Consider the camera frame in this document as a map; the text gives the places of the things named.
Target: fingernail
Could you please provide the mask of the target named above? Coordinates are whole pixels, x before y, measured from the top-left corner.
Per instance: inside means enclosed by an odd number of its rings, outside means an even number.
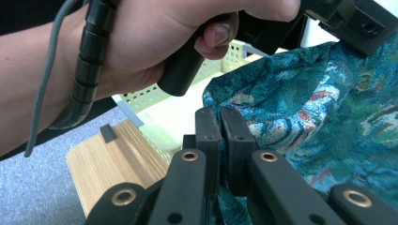
[[[281,21],[290,22],[296,18],[299,12],[298,0],[283,0],[279,8],[279,17]]]
[[[230,29],[225,24],[217,24],[213,29],[213,46],[221,45],[229,40],[231,36]]]

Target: carpeted floor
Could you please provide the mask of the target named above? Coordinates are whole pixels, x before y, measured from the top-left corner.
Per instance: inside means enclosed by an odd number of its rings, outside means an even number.
[[[84,224],[84,212],[69,173],[70,149],[126,116],[114,108],[95,120],[37,146],[29,158],[0,161],[0,224]]]

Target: blue fabric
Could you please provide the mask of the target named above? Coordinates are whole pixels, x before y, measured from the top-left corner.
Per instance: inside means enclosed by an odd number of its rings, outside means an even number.
[[[395,33],[368,57],[342,43],[265,57],[213,79],[204,105],[240,111],[260,147],[284,154],[312,187],[354,183],[398,208],[397,46]],[[224,218],[240,217],[228,205]]]

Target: wooden board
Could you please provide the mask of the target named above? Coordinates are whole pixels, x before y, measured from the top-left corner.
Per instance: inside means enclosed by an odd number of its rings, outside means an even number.
[[[115,140],[105,143],[99,134],[67,155],[86,216],[102,194],[114,185],[130,182],[148,188],[162,179],[174,154],[156,150],[129,120],[113,130]]]

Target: skin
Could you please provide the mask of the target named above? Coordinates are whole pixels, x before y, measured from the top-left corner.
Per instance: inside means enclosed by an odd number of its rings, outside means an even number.
[[[299,0],[121,0],[102,67],[96,99],[141,90],[157,82],[168,56],[208,19],[231,13],[207,26],[195,49],[222,58],[236,36],[237,11],[261,19],[293,20]],[[39,130],[67,106],[87,7],[63,22]],[[0,37],[0,156],[27,141],[52,24]]]

